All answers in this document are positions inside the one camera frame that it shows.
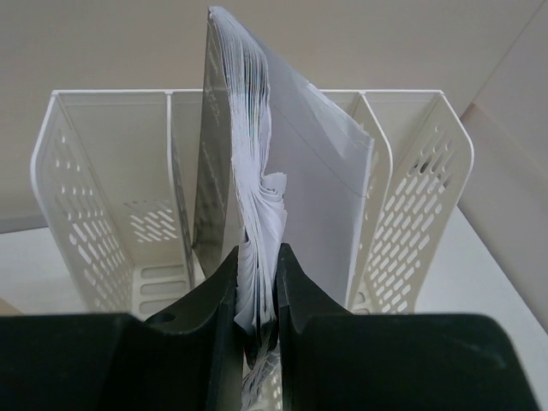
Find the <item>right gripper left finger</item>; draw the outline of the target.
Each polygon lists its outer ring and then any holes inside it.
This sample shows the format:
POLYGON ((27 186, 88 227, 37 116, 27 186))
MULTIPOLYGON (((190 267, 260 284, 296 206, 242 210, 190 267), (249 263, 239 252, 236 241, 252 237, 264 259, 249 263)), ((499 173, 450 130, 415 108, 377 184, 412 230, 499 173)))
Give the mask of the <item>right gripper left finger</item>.
POLYGON ((237 254, 139 320, 129 313, 1 319, 4 410, 237 410, 237 254))

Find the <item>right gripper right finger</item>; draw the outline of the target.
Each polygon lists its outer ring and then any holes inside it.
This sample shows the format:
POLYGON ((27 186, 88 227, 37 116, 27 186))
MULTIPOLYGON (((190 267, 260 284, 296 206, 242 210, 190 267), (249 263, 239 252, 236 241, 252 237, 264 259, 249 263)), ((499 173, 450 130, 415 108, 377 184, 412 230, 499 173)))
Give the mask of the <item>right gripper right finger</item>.
POLYGON ((478 314, 356 315, 283 244, 277 308, 286 410, 535 410, 508 335, 478 314))

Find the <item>grey setup guide booklet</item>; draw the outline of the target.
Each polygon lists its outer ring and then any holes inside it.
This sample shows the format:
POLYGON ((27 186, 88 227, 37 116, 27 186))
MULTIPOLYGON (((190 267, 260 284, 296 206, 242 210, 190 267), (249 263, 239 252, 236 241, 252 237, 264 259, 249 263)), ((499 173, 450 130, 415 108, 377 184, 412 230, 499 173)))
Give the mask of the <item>grey setup guide booklet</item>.
POLYGON ((223 7, 208 10, 205 53, 194 244, 205 272, 238 251, 235 323, 255 368, 277 345, 283 244, 330 298, 347 300, 373 142, 223 7))

